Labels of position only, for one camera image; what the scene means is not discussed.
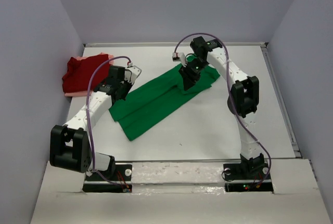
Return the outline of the green t shirt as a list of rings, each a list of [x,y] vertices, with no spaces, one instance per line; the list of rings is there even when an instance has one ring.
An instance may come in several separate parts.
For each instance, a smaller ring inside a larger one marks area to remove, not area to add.
[[[200,73],[199,81],[185,91],[183,79],[176,65],[162,75],[130,92],[125,100],[119,100],[109,109],[128,140],[133,141],[202,91],[209,89],[220,77],[210,66]]]

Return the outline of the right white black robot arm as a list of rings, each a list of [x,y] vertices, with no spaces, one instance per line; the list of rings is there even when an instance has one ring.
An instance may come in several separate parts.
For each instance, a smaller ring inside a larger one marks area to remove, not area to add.
[[[226,164],[222,175],[227,182],[254,180],[261,184],[270,174],[271,162],[264,158],[269,152],[249,129],[254,125],[259,105],[259,79],[249,76],[231,61],[227,47],[220,39],[214,37],[206,41],[203,33],[192,34],[192,37],[193,60],[189,61],[187,55],[177,50],[172,54],[173,61],[181,63],[179,73],[184,89],[192,88],[200,80],[204,68],[211,65],[226,81],[227,105],[238,125],[240,162]]]

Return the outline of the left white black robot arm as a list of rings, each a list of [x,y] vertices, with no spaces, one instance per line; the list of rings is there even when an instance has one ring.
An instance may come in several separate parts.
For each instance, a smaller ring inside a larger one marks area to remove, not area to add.
[[[110,180],[116,171],[115,158],[95,152],[92,129],[116,101],[125,100],[142,70],[131,63],[112,65],[95,87],[89,86],[85,105],[63,125],[50,132],[49,162],[59,167]]]

